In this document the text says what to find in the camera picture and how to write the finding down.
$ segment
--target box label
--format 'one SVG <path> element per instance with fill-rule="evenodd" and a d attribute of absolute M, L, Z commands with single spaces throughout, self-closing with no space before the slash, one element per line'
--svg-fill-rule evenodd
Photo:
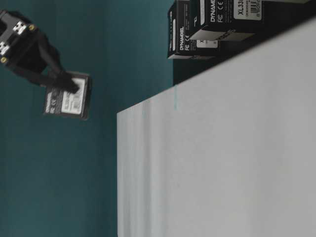
<path fill-rule="evenodd" d="M 205 23 L 205 0 L 200 0 L 201 7 L 201 25 Z"/>
<path fill-rule="evenodd" d="M 197 40 L 197 48 L 218 48 L 218 41 Z"/>
<path fill-rule="evenodd" d="M 76 94 L 71 94 L 69 92 L 64 91 L 61 112 L 67 114 L 80 115 L 82 113 L 85 80 L 74 78 L 73 81 L 79 86 L 79 90 Z"/>
<path fill-rule="evenodd" d="M 172 50 L 176 50 L 176 19 L 173 20 L 173 25 L 172 25 Z"/>
<path fill-rule="evenodd" d="M 237 20 L 261 21 L 261 0 L 234 0 L 234 18 Z"/>

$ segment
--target robotic arm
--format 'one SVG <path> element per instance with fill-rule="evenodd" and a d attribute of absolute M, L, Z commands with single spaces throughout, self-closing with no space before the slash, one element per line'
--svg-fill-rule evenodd
<path fill-rule="evenodd" d="M 79 89 L 62 67 L 58 50 L 19 12 L 0 11 L 0 62 L 31 83 L 73 94 Z M 51 72 L 43 75 L 46 67 Z"/>

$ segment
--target barcode sticker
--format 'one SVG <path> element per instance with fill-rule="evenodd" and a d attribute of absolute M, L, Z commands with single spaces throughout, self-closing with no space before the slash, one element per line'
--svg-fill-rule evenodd
<path fill-rule="evenodd" d="M 82 113 L 85 80 L 74 78 L 73 81 L 79 86 L 79 90 L 76 94 L 71 94 L 69 92 L 64 91 L 61 112 L 67 114 L 80 115 Z"/>
<path fill-rule="evenodd" d="M 262 19 L 261 0 L 234 0 L 234 18 L 260 21 Z"/>

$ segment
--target stacked boxes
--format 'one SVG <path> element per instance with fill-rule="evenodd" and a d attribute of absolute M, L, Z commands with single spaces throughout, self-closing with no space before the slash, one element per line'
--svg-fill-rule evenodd
<path fill-rule="evenodd" d="M 168 58 L 234 54 L 223 50 L 221 42 L 242 41 L 262 31 L 263 7 L 261 0 L 176 0 L 168 12 Z"/>
<path fill-rule="evenodd" d="M 263 30 L 261 0 L 190 0 L 191 39 L 242 41 Z"/>
<path fill-rule="evenodd" d="M 190 40 L 190 2 L 176 0 L 168 12 L 169 59 L 209 59 L 219 55 L 218 41 Z"/>

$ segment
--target dynamixel box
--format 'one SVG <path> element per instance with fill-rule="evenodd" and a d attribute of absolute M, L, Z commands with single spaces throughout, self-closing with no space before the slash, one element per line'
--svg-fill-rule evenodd
<path fill-rule="evenodd" d="M 242 41 L 264 27 L 261 0 L 190 0 L 192 40 Z"/>
<path fill-rule="evenodd" d="M 48 86 L 46 88 L 44 115 L 56 115 L 87 120 L 91 96 L 91 78 L 87 74 L 68 72 L 79 86 L 76 94 Z"/>
<path fill-rule="evenodd" d="M 168 12 L 169 59 L 209 59 L 219 54 L 219 42 L 190 40 L 190 2 L 176 0 Z"/>

